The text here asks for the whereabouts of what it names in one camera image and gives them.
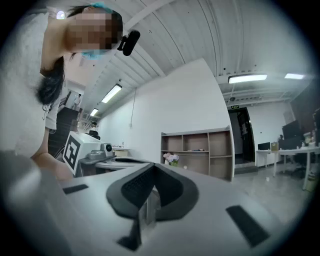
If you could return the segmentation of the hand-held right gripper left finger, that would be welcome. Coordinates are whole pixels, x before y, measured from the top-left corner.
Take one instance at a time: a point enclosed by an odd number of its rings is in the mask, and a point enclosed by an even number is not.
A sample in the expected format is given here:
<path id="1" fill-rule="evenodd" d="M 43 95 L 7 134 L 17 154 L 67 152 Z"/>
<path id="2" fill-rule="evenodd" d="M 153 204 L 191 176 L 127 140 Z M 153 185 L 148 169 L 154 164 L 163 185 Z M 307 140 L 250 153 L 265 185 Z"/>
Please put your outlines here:
<path id="1" fill-rule="evenodd" d="M 60 182 L 59 227 L 72 252 L 152 252 L 153 164 Z"/>

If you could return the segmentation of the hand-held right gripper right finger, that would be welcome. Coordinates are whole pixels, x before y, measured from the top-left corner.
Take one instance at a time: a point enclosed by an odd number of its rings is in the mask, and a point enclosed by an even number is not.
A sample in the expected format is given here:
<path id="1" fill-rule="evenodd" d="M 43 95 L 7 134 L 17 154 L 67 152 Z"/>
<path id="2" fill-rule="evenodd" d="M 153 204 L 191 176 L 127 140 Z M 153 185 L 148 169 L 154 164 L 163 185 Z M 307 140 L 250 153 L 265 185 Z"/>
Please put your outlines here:
<path id="1" fill-rule="evenodd" d="M 279 220 L 224 180 L 156 164 L 154 229 L 142 253 L 263 253 Z"/>

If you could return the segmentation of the black office chair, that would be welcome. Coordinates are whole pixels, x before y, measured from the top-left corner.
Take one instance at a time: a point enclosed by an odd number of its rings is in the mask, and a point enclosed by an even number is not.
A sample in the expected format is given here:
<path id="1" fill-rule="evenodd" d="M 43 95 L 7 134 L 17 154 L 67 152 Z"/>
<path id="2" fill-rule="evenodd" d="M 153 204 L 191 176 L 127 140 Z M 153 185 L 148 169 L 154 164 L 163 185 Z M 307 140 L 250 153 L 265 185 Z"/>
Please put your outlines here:
<path id="1" fill-rule="evenodd" d="M 294 177 L 299 177 L 300 179 L 305 177 L 307 169 L 307 153 L 298 153 L 293 156 L 293 162 L 295 164 L 295 169 L 291 173 Z"/>

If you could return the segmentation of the white office desk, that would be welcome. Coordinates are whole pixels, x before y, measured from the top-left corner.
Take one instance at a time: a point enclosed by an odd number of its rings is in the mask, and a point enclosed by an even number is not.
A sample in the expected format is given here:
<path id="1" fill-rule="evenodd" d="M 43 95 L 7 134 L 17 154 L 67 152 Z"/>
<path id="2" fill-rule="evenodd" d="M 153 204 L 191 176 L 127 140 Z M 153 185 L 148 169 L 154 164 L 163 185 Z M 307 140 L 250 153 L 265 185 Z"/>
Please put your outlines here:
<path id="1" fill-rule="evenodd" d="M 275 177 L 277 174 L 277 162 L 278 162 L 278 156 L 294 156 L 296 154 L 306 154 L 306 170 L 305 170 L 305 176 L 303 180 L 302 190 L 307 190 L 307 183 L 308 183 L 308 177 L 311 172 L 311 153 L 315 155 L 320 154 L 320 146 L 314 146 L 314 147 L 302 147 L 298 149 L 281 149 L 277 151 L 271 151 L 268 150 L 256 150 L 255 151 L 255 165 L 258 166 L 258 160 L 259 155 L 264 156 L 264 165 L 267 167 L 267 155 L 273 154 L 273 172 L 272 176 Z"/>

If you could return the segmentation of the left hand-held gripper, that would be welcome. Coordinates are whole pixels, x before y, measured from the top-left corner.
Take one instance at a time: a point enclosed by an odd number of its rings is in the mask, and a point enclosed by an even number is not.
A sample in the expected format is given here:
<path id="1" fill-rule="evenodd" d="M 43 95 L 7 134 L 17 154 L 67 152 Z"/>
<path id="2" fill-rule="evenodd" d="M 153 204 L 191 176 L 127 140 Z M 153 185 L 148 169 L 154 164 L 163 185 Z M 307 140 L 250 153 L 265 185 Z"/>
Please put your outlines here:
<path id="1" fill-rule="evenodd" d="M 115 156 L 110 143 L 102 142 L 86 133 L 71 131 L 66 140 L 62 159 L 73 175 L 82 175 L 81 164 L 90 166 Z"/>

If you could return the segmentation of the person's white shirt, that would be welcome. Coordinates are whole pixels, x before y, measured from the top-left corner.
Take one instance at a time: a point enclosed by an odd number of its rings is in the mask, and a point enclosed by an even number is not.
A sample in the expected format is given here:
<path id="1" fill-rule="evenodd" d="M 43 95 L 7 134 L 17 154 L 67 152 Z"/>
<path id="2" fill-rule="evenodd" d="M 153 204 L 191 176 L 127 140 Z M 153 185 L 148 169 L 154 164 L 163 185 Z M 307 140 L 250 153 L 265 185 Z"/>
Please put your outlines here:
<path id="1" fill-rule="evenodd" d="M 47 13 L 22 17 L 0 50 L 0 151 L 32 157 L 45 129 L 56 130 L 60 100 L 45 105 L 37 98 Z"/>

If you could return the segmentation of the pale flower bouquet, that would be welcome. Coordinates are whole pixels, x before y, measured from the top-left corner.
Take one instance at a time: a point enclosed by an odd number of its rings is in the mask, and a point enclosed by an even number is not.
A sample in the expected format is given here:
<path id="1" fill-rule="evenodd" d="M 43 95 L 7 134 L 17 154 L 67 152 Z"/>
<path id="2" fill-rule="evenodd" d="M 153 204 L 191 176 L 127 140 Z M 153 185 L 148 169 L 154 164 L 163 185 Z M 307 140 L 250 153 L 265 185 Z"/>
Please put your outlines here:
<path id="1" fill-rule="evenodd" d="M 176 154 L 171 154 L 170 152 L 167 152 L 163 155 L 164 158 L 164 164 L 177 167 L 179 162 L 179 156 Z"/>

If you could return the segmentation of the black door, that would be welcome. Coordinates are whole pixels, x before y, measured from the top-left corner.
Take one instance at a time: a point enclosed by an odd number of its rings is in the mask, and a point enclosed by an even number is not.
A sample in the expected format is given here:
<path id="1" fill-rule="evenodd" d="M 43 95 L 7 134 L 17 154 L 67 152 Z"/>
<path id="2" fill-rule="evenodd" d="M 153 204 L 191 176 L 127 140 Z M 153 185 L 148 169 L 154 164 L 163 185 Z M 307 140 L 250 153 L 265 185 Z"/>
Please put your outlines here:
<path id="1" fill-rule="evenodd" d="M 235 164 L 255 164 L 255 142 L 251 120 L 246 107 L 228 109 L 231 122 Z"/>

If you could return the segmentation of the black staircase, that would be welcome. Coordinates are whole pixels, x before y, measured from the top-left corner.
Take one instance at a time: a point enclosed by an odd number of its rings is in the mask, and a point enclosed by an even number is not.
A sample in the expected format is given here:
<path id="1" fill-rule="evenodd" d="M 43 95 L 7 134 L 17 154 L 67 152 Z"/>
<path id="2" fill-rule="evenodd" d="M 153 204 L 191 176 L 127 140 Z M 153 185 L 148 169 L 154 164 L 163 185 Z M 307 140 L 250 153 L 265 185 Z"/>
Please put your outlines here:
<path id="1" fill-rule="evenodd" d="M 76 124 L 79 112 L 70 108 L 63 108 L 57 114 L 56 130 L 48 137 L 48 152 L 55 156 L 65 145 L 72 126 Z"/>

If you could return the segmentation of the wooden work table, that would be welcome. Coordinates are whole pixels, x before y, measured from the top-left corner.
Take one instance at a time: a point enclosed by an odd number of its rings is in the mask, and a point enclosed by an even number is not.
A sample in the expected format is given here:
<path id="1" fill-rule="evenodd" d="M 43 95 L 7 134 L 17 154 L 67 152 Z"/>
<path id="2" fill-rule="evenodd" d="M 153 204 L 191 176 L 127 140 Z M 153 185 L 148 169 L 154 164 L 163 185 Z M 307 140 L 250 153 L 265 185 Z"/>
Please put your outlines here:
<path id="1" fill-rule="evenodd" d="M 144 163 L 121 163 L 121 162 L 115 162 L 114 159 L 115 158 L 132 158 L 132 157 L 114 157 L 114 158 L 110 158 L 104 161 L 100 161 L 97 162 L 95 164 L 96 168 L 100 168 L 100 169 L 106 169 L 106 170 L 112 170 L 112 171 L 116 171 L 116 170 L 122 170 L 122 169 L 126 169 L 126 168 L 130 168 L 130 167 L 134 167 L 135 165 L 139 165 L 139 164 L 144 164 Z M 141 161 L 146 161 L 145 164 L 150 163 L 150 161 L 148 160 L 143 160 L 143 159 L 136 159 L 136 160 L 141 160 Z"/>

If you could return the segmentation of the wooden bookshelf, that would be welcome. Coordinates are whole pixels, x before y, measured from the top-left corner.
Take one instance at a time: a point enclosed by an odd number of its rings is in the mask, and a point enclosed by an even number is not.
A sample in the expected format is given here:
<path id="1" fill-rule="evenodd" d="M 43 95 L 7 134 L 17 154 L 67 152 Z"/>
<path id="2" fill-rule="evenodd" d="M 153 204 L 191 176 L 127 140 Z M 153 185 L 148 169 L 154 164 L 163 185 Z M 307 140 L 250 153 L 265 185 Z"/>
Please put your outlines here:
<path id="1" fill-rule="evenodd" d="M 234 177 L 234 144 L 231 127 L 162 133 L 160 162 L 163 155 L 178 155 L 177 167 L 231 182 Z"/>

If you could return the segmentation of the blue face mask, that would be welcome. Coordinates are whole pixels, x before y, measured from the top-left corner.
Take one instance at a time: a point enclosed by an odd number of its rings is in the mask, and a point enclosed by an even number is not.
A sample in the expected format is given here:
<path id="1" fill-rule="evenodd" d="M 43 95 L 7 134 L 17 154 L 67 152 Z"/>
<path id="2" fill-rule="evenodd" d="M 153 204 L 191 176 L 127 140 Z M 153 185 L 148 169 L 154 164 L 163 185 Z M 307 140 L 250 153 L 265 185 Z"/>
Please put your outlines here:
<path id="1" fill-rule="evenodd" d="M 81 55 L 87 60 L 98 60 L 108 52 L 108 49 L 96 49 L 88 52 L 82 52 Z"/>

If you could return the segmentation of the large black monitor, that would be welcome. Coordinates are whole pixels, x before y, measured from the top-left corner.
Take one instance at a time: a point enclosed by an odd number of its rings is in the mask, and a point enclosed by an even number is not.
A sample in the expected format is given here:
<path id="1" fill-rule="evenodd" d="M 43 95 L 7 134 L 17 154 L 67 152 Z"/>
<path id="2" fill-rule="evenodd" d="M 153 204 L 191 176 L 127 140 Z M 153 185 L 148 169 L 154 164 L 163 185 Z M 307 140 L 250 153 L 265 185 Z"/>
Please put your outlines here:
<path id="1" fill-rule="evenodd" d="M 295 138 L 301 141 L 303 138 L 303 133 L 297 120 L 284 125 L 282 127 L 282 133 L 285 140 Z"/>

